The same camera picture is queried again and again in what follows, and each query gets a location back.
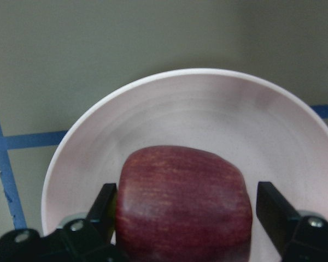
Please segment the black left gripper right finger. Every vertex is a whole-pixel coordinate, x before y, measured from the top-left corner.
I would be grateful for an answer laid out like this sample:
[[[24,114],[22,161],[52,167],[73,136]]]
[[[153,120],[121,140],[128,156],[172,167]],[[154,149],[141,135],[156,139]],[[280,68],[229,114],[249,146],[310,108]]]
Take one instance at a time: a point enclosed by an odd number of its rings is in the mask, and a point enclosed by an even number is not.
[[[256,215],[280,255],[285,253],[300,214],[271,182],[257,185]]]

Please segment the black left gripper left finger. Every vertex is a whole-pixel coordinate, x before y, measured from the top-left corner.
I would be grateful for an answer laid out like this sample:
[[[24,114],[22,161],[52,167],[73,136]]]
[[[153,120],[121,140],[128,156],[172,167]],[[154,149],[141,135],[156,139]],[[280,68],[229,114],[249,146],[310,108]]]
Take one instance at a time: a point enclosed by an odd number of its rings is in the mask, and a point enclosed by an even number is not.
[[[105,183],[86,216],[106,243],[111,243],[115,231],[116,197],[116,183]]]

